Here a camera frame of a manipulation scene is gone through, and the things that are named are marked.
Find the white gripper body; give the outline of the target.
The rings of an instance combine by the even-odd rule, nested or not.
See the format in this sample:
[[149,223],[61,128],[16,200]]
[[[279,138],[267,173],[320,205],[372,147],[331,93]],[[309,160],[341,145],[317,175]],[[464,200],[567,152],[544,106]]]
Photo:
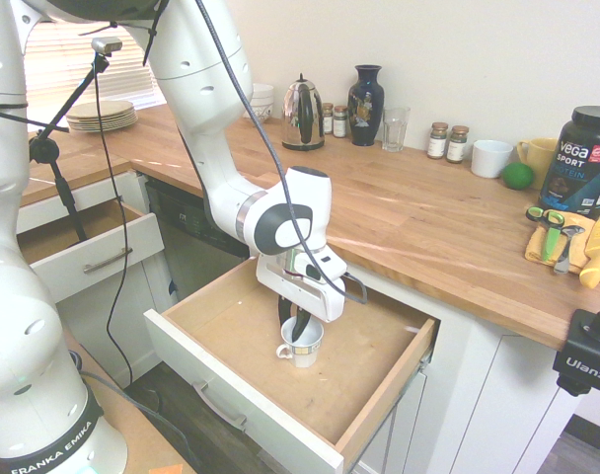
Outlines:
[[333,322],[341,316],[343,295],[327,283],[286,273],[274,260],[275,257],[270,256],[258,257],[257,279],[260,283],[324,322]]

